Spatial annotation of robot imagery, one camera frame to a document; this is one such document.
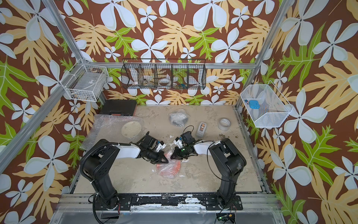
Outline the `cream dinner plate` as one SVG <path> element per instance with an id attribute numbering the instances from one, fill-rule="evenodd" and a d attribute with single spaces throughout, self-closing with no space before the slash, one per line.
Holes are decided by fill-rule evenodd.
<path id="1" fill-rule="evenodd" d="M 142 125 L 137 121 L 125 123 L 121 128 L 121 134 L 126 138 L 134 138 L 142 130 Z"/>

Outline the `orange dinner plate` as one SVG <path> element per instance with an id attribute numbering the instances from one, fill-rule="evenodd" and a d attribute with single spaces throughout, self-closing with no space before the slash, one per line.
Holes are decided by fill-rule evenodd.
<path id="1" fill-rule="evenodd" d="M 174 160 L 167 164 L 157 164 L 156 168 L 160 176 L 165 178 L 174 178 L 180 172 L 181 162 Z"/>

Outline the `bubble wrap pile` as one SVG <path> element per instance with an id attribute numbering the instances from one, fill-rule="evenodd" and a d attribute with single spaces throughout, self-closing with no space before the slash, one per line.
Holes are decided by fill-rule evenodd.
<path id="1" fill-rule="evenodd" d="M 141 132 L 134 138 L 126 138 L 121 134 L 122 126 L 130 121 L 137 121 L 142 125 Z M 85 151 L 90 150 L 101 139 L 117 143 L 137 142 L 144 135 L 145 124 L 140 117 L 97 114 L 94 117 L 93 127 L 80 148 Z"/>

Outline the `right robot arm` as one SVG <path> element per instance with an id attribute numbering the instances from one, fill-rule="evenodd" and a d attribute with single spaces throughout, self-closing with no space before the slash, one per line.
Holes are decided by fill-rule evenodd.
<path id="1" fill-rule="evenodd" d="M 174 141 L 172 160 L 188 159 L 190 156 L 211 156 L 219 173 L 221 184 L 216 193 L 216 201 L 221 209 L 236 202 L 235 193 L 238 177 L 247 165 L 245 157 L 229 138 L 220 141 L 196 140 L 191 132 L 185 132 Z"/>

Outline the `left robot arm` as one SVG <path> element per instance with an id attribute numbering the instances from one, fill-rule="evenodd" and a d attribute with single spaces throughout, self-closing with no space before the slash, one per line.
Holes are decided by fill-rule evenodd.
<path id="1" fill-rule="evenodd" d="M 100 139 L 80 160 L 80 173 L 95 190 L 94 200 L 99 200 L 104 208 L 112 210 L 117 206 L 117 191 L 113 187 L 109 171 L 116 159 L 132 158 L 151 164 L 167 164 L 164 151 L 157 151 L 158 141 L 148 133 L 138 142 L 117 143 Z"/>

